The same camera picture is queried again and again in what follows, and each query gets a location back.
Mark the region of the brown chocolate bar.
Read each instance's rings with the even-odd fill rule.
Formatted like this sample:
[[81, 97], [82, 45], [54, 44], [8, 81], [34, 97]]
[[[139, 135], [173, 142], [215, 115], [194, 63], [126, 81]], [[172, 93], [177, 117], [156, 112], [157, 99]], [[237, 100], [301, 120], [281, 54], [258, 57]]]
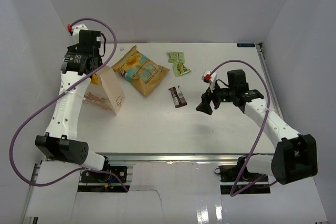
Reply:
[[180, 86], [173, 86], [169, 88], [175, 108], [180, 108], [187, 105], [184, 95], [180, 89]]

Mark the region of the yellow m&m's packet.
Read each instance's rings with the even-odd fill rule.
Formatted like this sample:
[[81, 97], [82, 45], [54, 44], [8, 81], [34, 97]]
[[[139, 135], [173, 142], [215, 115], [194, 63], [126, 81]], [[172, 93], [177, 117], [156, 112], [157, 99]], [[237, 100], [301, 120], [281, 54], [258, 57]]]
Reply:
[[90, 83], [95, 84], [95, 85], [98, 85], [98, 84], [99, 84], [99, 79], [98, 79], [98, 77], [97, 77], [96, 74], [93, 74], [93, 75], [91, 76], [91, 81], [90, 81]]

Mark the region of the green sour candy packet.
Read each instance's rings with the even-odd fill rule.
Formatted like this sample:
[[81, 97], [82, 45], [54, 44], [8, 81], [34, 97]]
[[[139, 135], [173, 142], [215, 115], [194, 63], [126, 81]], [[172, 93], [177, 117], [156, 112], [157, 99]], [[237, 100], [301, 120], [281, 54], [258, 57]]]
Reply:
[[187, 73], [190, 73], [191, 70], [184, 66], [182, 62], [174, 62], [173, 63], [173, 72], [176, 77], [181, 77]]

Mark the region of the light green snack packet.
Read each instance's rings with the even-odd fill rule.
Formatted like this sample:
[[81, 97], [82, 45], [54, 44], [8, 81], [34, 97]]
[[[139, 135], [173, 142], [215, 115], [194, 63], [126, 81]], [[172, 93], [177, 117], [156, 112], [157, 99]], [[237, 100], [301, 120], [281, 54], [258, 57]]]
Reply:
[[169, 63], [185, 63], [185, 58], [184, 58], [184, 53], [183, 52], [167, 52], [169, 59], [168, 62]]

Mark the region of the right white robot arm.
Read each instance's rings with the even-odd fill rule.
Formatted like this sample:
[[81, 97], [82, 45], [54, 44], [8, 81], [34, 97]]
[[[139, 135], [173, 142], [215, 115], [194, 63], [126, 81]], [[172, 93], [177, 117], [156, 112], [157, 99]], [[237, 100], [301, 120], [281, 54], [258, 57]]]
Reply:
[[243, 70], [231, 70], [227, 76], [227, 87], [220, 88], [216, 73], [203, 73], [202, 80], [209, 87], [202, 94], [197, 111], [211, 115], [221, 103], [230, 102], [260, 127], [275, 148], [272, 155], [253, 154], [250, 158], [240, 158], [238, 177], [247, 182], [256, 174], [269, 175], [285, 185], [315, 176], [318, 161], [314, 137], [299, 133], [269, 109], [264, 96], [258, 90], [249, 88]]

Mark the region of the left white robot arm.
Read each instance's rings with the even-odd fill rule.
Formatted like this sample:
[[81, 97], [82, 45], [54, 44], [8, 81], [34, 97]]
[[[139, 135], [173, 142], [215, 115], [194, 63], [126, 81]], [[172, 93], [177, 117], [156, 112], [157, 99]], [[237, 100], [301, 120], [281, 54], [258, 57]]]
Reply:
[[93, 176], [104, 182], [111, 175], [105, 157], [77, 140], [79, 114], [91, 82], [88, 74], [102, 65], [100, 36], [101, 32], [89, 30], [84, 24], [73, 27], [73, 45], [68, 47], [61, 65], [62, 98], [56, 102], [46, 132], [36, 137], [35, 145], [48, 159], [91, 169]]

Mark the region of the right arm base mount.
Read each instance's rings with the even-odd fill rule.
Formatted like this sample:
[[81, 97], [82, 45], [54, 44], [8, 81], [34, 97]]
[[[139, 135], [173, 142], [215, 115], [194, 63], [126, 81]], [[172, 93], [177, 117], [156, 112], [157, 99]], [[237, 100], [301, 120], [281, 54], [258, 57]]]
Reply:
[[[231, 188], [235, 182], [235, 179], [245, 161], [245, 156], [240, 157], [235, 165], [220, 165], [214, 170], [214, 174], [219, 177], [220, 192], [222, 195], [230, 195]], [[270, 186], [268, 176], [259, 173], [250, 173], [247, 169], [244, 170], [240, 177], [235, 191], [241, 190], [249, 183], [258, 180], [254, 185], [242, 191], [240, 194], [252, 195], [252, 194], [269, 194]]]

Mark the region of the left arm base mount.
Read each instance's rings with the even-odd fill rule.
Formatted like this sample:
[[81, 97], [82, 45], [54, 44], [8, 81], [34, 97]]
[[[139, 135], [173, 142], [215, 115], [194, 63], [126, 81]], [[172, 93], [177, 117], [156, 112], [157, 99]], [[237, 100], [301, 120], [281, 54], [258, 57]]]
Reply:
[[[123, 184], [127, 182], [128, 168], [126, 166], [112, 166], [110, 172], [114, 173]], [[115, 185], [121, 186], [118, 179], [110, 173], [97, 173], [86, 169], [81, 173], [80, 182], [85, 185], [104, 184], [107, 187], [114, 187]]]

